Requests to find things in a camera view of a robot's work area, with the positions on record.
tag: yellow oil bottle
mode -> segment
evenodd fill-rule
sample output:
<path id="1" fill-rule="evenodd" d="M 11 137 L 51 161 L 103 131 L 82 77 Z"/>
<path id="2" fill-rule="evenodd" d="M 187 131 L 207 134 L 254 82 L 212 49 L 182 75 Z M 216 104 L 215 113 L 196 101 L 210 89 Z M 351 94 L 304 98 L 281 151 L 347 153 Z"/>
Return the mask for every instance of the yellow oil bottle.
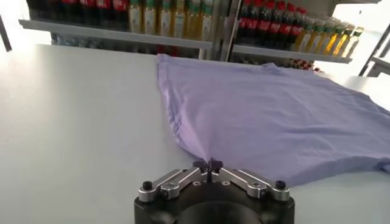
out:
<path id="1" fill-rule="evenodd" d="M 129 7 L 130 32 L 142 33 L 142 9 L 140 0 L 131 0 Z"/>

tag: shelf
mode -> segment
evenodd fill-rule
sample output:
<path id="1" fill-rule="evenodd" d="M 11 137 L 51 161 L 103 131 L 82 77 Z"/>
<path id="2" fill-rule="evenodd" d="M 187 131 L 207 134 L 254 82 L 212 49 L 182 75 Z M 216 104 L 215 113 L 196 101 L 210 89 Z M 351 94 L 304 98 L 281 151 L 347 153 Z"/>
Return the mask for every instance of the shelf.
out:
<path id="1" fill-rule="evenodd" d="M 313 60 L 313 61 L 329 61 L 337 63 L 349 63 L 352 61 L 351 58 L 341 58 L 341 57 L 332 57 L 320 54 L 308 54 L 295 51 L 281 51 L 275 49 L 253 47 L 253 46 L 243 46 L 235 45 L 233 48 L 234 53 L 242 54 L 252 54 L 252 55 L 262 55 L 268 57 L 278 57 L 278 58 L 293 58 L 301 60 Z"/>
<path id="2" fill-rule="evenodd" d="M 155 35 L 130 33 L 117 30 L 107 30 L 94 27 L 61 24 L 57 22 L 44 22 L 34 20 L 19 20 L 24 29 L 48 31 L 82 37 L 105 38 L 110 40 L 133 41 L 140 43 L 160 44 L 177 47 L 188 47 L 195 49 L 211 49 L 212 42 L 186 40 L 171 37 L 161 37 Z"/>

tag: plastic bottle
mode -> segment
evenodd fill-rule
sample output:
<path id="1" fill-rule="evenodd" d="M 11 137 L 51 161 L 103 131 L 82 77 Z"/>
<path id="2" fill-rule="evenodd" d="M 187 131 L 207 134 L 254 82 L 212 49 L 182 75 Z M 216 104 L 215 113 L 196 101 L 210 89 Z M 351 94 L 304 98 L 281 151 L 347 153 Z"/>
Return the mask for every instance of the plastic bottle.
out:
<path id="1" fill-rule="evenodd" d="M 156 8 L 155 0 L 146 0 L 144 9 L 144 29 L 145 34 L 155 35 L 156 34 Z"/>
<path id="2" fill-rule="evenodd" d="M 274 45 L 275 37 L 280 28 L 283 11 L 285 9 L 285 2 L 278 2 L 277 9 L 274 8 L 274 2 L 267 2 L 266 7 L 263 7 L 260 12 L 260 22 L 258 25 L 257 39 L 261 46 L 272 47 Z"/>
<path id="3" fill-rule="evenodd" d="M 129 0 L 113 0 L 113 8 L 115 14 L 115 27 L 121 30 L 129 28 Z"/>
<path id="4" fill-rule="evenodd" d="M 341 40 L 339 44 L 336 46 L 335 51 L 333 52 L 333 56 L 340 57 L 342 53 L 344 52 L 346 46 L 349 43 L 350 36 L 352 34 L 352 31 L 354 30 L 353 25 L 348 25 L 346 31 L 344 32 L 344 35 L 341 37 Z"/>
<path id="5" fill-rule="evenodd" d="M 325 25 L 324 32 L 322 33 L 322 37 L 318 42 L 317 48 L 315 50 L 315 54 L 323 54 L 331 40 L 333 35 L 333 31 L 335 30 L 335 24 L 328 22 Z"/>
<path id="6" fill-rule="evenodd" d="M 286 40 L 286 49 L 291 50 L 292 46 L 296 42 L 299 34 L 303 30 L 303 21 L 305 19 L 306 10 L 302 10 L 301 8 L 297 8 L 295 15 L 294 15 L 294 21 L 292 22 L 290 33 L 287 36 Z"/>
<path id="7" fill-rule="evenodd" d="M 282 16 L 282 22 L 275 38 L 275 47 L 277 49 L 284 49 L 288 34 L 291 30 L 291 24 L 294 21 L 295 6 L 291 3 L 287 4 L 287 11 Z"/>
<path id="8" fill-rule="evenodd" d="M 243 6 L 239 13 L 239 24 L 237 30 L 237 42 L 242 43 L 246 33 L 246 27 L 248 22 L 248 14 L 250 10 L 250 0 L 244 0 Z"/>
<path id="9" fill-rule="evenodd" d="M 205 13 L 202 20 L 202 41 L 209 41 L 213 24 L 213 0 L 205 1 Z"/>
<path id="10" fill-rule="evenodd" d="M 172 27 L 171 0 L 163 0 L 163 8 L 160 12 L 160 35 L 171 37 Z"/>
<path id="11" fill-rule="evenodd" d="M 257 24 L 260 15 L 260 7 L 262 0 L 255 0 L 253 7 L 250 8 L 247 20 L 247 29 L 245 33 L 245 42 L 248 44 L 256 44 L 257 41 Z"/>
<path id="12" fill-rule="evenodd" d="M 336 26 L 335 33 L 331 36 L 328 46 L 323 53 L 324 55 L 331 55 L 335 51 L 337 45 L 339 44 L 343 36 L 344 29 L 345 28 L 342 24 L 338 24 Z"/>
<path id="13" fill-rule="evenodd" d="M 183 38 L 183 33 L 185 30 L 184 25 L 186 21 L 184 0 L 177 0 L 174 20 L 174 37 Z"/>
<path id="14" fill-rule="evenodd" d="M 130 32 L 142 33 L 142 9 L 140 0 L 130 0 L 129 23 Z"/>
<path id="15" fill-rule="evenodd" d="M 324 25 L 325 22 L 318 19 L 317 22 L 314 24 L 314 30 L 313 33 L 311 34 L 310 40 L 306 45 L 305 52 L 306 53 L 314 53 L 319 41 L 322 38 L 322 33 L 324 31 Z"/>
<path id="16" fill-rule="evenodd" d="M 313 24 L 314 20 L 310 17 L 306 17 L 304 30 L 300 33 L 295 42 L 294 51 L 305 51 L 307 44 L 309 43 L 309 40 L 311 38 L 311 35 L 313 34 Z"/>
<path id="17" fill-rule="evenodd" d="M 361 33 L 363 33 L 364 28 L 358 27 L 356 31 L 354 31 L 352 37 L 350 38 L 349 44 L 346 47 L 345 51 L 342 53 L 342 57 L 350 58 L 356 46 L 359 43 L 359 37 Z"/>

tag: black knob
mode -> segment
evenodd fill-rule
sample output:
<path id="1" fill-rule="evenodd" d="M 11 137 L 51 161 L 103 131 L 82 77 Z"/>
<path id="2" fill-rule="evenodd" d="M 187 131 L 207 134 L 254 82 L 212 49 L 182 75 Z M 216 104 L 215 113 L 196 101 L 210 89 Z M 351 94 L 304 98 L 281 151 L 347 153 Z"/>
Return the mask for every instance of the black knob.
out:
<path id="1" fill-rule="evenodd" d="M 284 182 L 284 181 L 282 181 L 282 180 L 278 180 L 278 181 L 276 181 L 276 183 L 275 183 L 275 187 L 276 187 L 276 189 L 278 189 L 278 190 L 284 190 L 284 189 L 286 189 L 286 182 Z"/>
<path id="2" fill-rule="evenodd" d="M 153 188 L 153 183 L 150 182 L 150 181 L 145 181 L 145 182 L 142 183 L 142 188 L 145 191 L 150 191 Z"/>

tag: red bottle cap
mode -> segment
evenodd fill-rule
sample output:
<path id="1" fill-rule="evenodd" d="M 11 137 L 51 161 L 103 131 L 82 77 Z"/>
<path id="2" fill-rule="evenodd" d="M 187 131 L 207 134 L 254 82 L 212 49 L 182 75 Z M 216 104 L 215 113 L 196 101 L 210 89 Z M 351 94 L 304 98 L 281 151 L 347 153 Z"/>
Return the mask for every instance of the red bottle cap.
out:
<path id="1" fill-rule="evenodd" d="M 293 4 L 291 4 L 291 3 L 288 3 L 287 4 L 287 10 L 293 12 L 293 11 L 295 11 L 295 6 Z"/>

